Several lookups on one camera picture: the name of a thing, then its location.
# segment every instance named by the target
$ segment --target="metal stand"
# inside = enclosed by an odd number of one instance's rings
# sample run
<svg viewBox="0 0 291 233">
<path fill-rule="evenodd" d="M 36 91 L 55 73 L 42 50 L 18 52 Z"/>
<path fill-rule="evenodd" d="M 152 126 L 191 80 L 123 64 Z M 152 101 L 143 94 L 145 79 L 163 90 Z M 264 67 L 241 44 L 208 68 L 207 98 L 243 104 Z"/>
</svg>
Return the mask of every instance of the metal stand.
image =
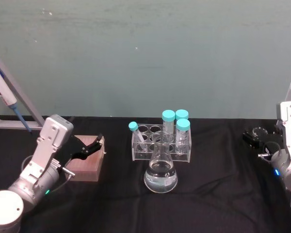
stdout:
<svg viewBox="0 0 291 233">
<path fill-rule="evenodd" d="M 32 130 L 40 130 L 44 125 L 44 119 L 39 114 L 38 110 L 35 108 L 33 103 L 25 95 L 25 93 L 20 88 L 19 84 L 16 82 L 14 77 L 11 75 L 7 67 L 0 60 L 0 73 L 4 76 L 5 82 L 10 87 L 11 91 L 16 95 L 19 101 L 21 101 L 26 109 L 29 111 L 31 116 L 35 121 L 27 121 L 28 126 Z M 18 120 L 1 120 L 0 119 L 0 129 L 25 129 L 25 126 Z"/>
</svg>

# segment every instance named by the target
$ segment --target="teal cap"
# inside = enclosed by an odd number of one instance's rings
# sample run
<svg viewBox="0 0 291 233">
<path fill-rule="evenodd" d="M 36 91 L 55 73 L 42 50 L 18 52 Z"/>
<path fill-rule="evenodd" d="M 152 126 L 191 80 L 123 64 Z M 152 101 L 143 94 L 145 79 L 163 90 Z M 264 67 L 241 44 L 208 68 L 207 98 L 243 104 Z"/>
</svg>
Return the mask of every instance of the teal cap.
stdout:
<svg viewBox="0 0 291 233">
<path fill-rule="evenodd" d="M 135 121 L 132 121 L 131 123 L 129 123 L 128 127 L 131 131 L 135 131 L 138 129 L 138 125 Z"/>
<path fill-rule="evenodd" d="M 175 120 L 175 118 L 176 118 L 176 114 L 173 110 L 165 110 L 162 113 L 162 119 L 164 121 L 170 122 L 170 121 Z"/>
<path fill-rule="evenodd" d="M 189 112 L 184 109 L 179 109 L 176 111 L 176 119 L 189 119 Z"/>
<path fill-rule="evenodd" d="M 176 128 L 181 131 L 187 131 L 190 129 L 190 122 L 187 119 L 177 120 Z"/>
</svg>

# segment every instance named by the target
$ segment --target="erlenmeyer flask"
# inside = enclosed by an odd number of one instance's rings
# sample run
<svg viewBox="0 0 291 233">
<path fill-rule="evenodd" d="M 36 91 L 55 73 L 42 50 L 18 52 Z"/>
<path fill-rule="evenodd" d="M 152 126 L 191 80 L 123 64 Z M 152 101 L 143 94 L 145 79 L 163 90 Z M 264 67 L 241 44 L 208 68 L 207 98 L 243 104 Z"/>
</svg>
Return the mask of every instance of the erlenmeyer flask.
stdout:
<svg viewBox="0 0 291 233">
<path fill-rule="evenodd" d="M 178 176 L 170 156 L 170 143 L 174 140 L 169 133 L 158 131 L 151 135 L 154 150 L 147 168 L 145 185 L 155 193 L 167 193 L 178 183 Z"/>
</svg>

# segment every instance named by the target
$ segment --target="wooden block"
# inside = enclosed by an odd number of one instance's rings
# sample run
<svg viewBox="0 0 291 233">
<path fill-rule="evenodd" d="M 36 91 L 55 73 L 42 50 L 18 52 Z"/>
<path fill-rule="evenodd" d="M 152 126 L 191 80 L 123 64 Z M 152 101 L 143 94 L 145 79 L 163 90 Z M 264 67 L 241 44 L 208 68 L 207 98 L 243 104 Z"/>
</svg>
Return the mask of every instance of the wooden block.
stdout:
<svg viewBox="0 0 291 233">
<path fill-rule="evenodd" d="M 93 143 L 97 138 L 97 136 L 89 135 L 76 135 L 76 137 L 87 146 Z M 67 169 L 76 174 L 74 178 L 71 178 L 71 181 L 98 181 L 105 151 L 104 142 L 104 137 L 102 137 L 101 149 L 88 156 L 86 160 L 71 160 L 71 162 L 66 166 Z"/>
</svg>

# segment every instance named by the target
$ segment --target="table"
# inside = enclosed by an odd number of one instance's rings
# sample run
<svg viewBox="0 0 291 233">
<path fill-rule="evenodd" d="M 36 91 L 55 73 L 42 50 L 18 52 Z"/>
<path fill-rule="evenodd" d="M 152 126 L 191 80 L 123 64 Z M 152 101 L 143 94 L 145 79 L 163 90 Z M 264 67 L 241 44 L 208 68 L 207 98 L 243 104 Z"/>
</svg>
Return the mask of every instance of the table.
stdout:
<svg viewBox="0 0 291 233">
<path fill-rule="evenodd" d="M 242 140 L 244 128 L 275 120 L 191 119 L 191 162 L 175 162 L 178 185 L 151 193 L 148 161 L 131 160 L 128 123 L 158 118 L 70 117 L 73 134 L 106 138 L 98 183 L 70 182 L 46 195 L 22 220 L 21 233 L 291 233 L 291 211 L 272 168 Z M 20 174 L 38 132 L 0 130 L 0 189 Z"/>
</svg>

